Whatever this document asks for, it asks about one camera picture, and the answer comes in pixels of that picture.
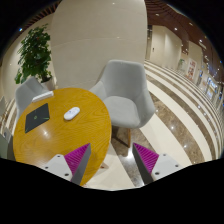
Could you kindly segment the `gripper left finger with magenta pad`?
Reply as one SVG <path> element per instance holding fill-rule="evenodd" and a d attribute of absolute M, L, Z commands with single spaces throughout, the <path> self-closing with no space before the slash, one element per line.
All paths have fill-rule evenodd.
<path fill-rule="evenodd" d="M 43 169 L 79 185 L 86 170 L 90 155 L 91 144 L 88 143 L 66 155 L 56 154 L 44 165 Z"/>

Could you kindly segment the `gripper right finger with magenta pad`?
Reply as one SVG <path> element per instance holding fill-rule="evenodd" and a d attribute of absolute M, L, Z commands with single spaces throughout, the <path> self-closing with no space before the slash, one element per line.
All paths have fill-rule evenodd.
<path fill-rule="evenodd" d="M 157 154 L 137 143 L 133 144 L 132 153 L 145 185 L 182 169 L 168 154 Z"/>

